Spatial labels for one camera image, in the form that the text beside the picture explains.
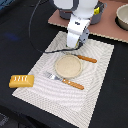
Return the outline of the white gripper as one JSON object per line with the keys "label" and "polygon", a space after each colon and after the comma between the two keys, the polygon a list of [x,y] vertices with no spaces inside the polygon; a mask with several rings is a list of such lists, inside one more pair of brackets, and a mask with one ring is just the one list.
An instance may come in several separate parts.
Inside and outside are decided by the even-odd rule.
{"label": "white gripper", "polygon": [[72,15],[67,27],[67,46],[75,48],[79,42],[85,43],[89,36],[89,19],[80,19]]}

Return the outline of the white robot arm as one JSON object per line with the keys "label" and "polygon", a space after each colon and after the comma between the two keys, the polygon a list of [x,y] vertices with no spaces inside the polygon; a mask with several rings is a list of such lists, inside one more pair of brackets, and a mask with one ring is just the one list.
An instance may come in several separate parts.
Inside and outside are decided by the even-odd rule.
{"label": "white robot arm", "polygon": [[74,48],[83,32],[90,25],[98,0],[49,0],[57,9],[71,11],[67,27],[67,46]]}

